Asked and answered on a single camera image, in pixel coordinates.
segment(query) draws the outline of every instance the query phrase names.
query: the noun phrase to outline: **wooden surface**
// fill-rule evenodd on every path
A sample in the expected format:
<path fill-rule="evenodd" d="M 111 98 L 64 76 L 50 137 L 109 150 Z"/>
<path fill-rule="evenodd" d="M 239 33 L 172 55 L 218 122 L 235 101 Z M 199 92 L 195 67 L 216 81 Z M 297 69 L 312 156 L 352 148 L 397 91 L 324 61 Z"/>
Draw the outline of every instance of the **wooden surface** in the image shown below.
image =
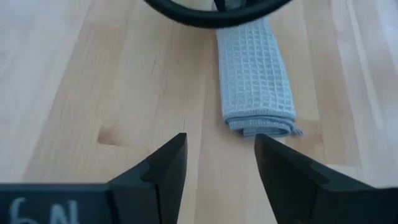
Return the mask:
<path fill-rule="evenodd" d="M 271 25 L 305 133 L 280 141 L 398 185 L 398 2 L 294 0 Z M 0 1 L 0 181 L 107 181 L 187 132 L 179 223 L 275 223 L 218 85 L 215 32 L 141 0 Z"/>

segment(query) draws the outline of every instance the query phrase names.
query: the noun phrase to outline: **light blue towel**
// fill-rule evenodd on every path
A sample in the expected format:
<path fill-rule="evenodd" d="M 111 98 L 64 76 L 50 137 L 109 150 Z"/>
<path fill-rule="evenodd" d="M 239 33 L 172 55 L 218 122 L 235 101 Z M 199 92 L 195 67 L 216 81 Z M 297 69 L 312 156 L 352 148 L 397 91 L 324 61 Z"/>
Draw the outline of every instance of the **light blue towel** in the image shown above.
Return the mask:
<path fill-rule="evenodd" d="M 277 41 L 259 19 L 218 29 L 221 108 L 225 123 L 245 137 L 301 135 Z"/>

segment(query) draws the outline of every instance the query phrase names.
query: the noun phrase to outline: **light wood countertop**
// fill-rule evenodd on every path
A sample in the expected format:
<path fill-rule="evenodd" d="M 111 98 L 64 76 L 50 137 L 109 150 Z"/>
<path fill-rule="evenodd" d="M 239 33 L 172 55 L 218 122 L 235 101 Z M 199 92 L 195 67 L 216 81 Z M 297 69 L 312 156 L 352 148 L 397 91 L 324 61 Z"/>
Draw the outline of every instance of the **light wood countertop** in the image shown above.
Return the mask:
<path fill-rule="evenodd" d="M 398 2 L 294 0 L 271 26 L 305 133 L 280 141 L 398 186 Z M 179 223 L 275 223 L 218 85 L 215 32 L 141 0 L 0 1 L 0 181 L 104 182 L 186 132 Z"/>

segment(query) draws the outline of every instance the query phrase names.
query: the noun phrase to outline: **rolled towel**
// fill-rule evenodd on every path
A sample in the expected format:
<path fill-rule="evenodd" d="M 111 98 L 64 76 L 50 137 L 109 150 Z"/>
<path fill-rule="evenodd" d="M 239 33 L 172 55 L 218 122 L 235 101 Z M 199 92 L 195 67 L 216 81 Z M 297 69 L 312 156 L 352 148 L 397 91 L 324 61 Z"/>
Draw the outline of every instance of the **rolled towel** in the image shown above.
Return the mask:
<path fill-rule="evenodd" d="M 221 109 L 229 128 L 244 137 L 301 135 L 294 126 L 289 78 L 267 19 L 216 33 Z"/>

